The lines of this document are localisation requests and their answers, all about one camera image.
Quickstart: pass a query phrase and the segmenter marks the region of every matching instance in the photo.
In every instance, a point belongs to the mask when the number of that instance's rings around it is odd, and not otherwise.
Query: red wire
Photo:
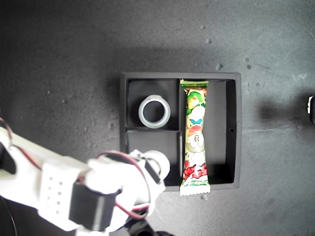
[[[16,145],[12,145],[13,147],[17,148],[18,150],[20,150],[21,153],[23,153],[23,155],[36,167],[41,171],[41,167],[31,158],[31,156],[21,147],[16,146]]]
[[[140,174],[142,175],[145,183],[146,183],[146,186],[148,188],[148,195],[149,195],[149,206],[150,206],[150,203],[151,203],[151,193],[150,193],[150,188],[149,188],[149,184],[148,184],[148,181],[143,173],[143,171],[141,170],[140,166],[138,165],[138,163],[132,158],[130,157],[129,155],[123,153],[123,152],[119,152],[119,151],[105,151],[105,152],[102,152],[101,154],[99,154],[97,158],[99,158],[100,156],[103,156],[103,155],[109,155],[109,154],[112,154],[112,155],[118,155],[119,157],[122,157],[124,159],[126,159],[127,161],[129,161],[131,164],[133,164],[137,170],[140,172]],[[149,206],[147,207],[147,211],[146,213],[144,213],[143,215],[140,215],[140,214],[137,214],[135,213],[134,211],[128,211],[127,209],[125,209],[123,206],[121,206],[119,203],[115,202],[115,206],[117,206],[120,210],[122,210],[124,213],[126,213],[128,216],[132,217],[132,218],[135,218],[135,219],[138,219],[138,220],[141,220],[141,219],[144,219],[148,214],[149,214]]]
[[[2,122],[8,132],[8,137],[9,137],[9,148],[10,147],[15,147],[18,150],[20,150],[20,152],[39,170],[41,170],[41,167],[33,160],[33,158],[21,147],[13,145],[12,143],[12,139],[13,139],[13,131],[11,129],[11,127],[8,125],[8,123],[0,117],[0,122]]]

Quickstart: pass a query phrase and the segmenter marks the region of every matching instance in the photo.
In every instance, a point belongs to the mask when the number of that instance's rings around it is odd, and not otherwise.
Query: snack bar wrapper
[[[181,86],[187,94],[185,161],[180,195],[210,193],[206,169],[205,142],[202,134],[206,109],[208,81],[184,81]]]

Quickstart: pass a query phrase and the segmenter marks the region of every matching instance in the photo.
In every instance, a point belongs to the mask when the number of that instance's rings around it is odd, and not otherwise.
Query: cartoon character
[[[186,126],[190,128],[192,125],[200,124],[203,126],[203,118],[205,115],[204,106],[196,106],[192,109],[191,113],[186,116]]]
[[[201,125],[193,125],[186,131],[185,147],[188,151],[196,153],[205,150],[205,142]]]
[[[206,101],[203,93],[191,91],[187,97],[186,115],[189,115],[197,106],[206,106]]]

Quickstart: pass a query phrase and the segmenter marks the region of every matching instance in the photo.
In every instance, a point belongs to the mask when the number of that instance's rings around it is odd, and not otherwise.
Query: dark gray table
[[[19,135],[87,160],[119,148],[121,71],[220,63],[242,74],[240,188],[163,193],[150,223],[178,236],[313,236],[314,12],[312,0],[1,1],[1,115]],[[0,234],[12,235],[0,206]],[[10,206],[20,236],[72,234]]]

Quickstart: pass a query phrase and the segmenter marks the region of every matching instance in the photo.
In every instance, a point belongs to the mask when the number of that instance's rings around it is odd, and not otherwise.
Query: cable
[[[11,127],[8,125],[8,123],[0,117],[0,122],[2,122],[8,131],[8,137],[9,137],[9,148],[15,147],[17,148],[36,168],[41,170],[41,167],[33,160],[33,158],[21,147],[13,144],[13,131]]]
[[[9,213],[10,215],[10,218],[11,218],[11,221],[12,221],[12,225],[13,225],[13,228],[14,228],[14,233],[15,233],[15,236],[18,236],[18,231],[16,230],[16,225],[15,225],[15,221],[13,219],[13,216],[12,216],[12,213],[11,213],[11,210],[9,208],[9,206],[7,205],[7,203],[5,202],[5,199],[3,198],[3,196],[0,195],[0,198],[2,199],[3,201],[3,204],[6,208],[6,211]]]
[[[146,209],[148,207],[149,207],[148,204],[139,204],[139,205],[134,206],[132,210],[143,210],[143,209]]]
[[[135,213],[134,211],[128,211],[123,206],[121,206],[118,202],[115,202],[115,206],[117,206],[120,210],[122,210],[124,213],[126,213],[128,216],[130,216],[132,218],[135,218],[135,219],[138,219],[138,220],[144,219],[149,214],[149,207],[150,207],[150,204],[151,204],[151,193],[150,193],[150,188],[149,188],[148,181],[147,181],[143,171],[141,170],[140,166],[138,165],[138,163],[132,157],[130,157],[128,154],[125,154],[123,152],[119,152],[119,151],[105,151],[105,152],[100,153],[96,157],[96,159],[98,159],[99,157],[101,157],[103,155],[113,155],[113,156],[116,156],[116,157],[123,158],[128,163],[133,164],[137,168],[137,170],[140,172],[140,174],[142,175],[142,177],[143,177],[143,179],[144,179],[144,181],[146,183],[146,186],[148,188],[149,205],[147,207],[147,211],[143,215],[140,215],[140,214]]]

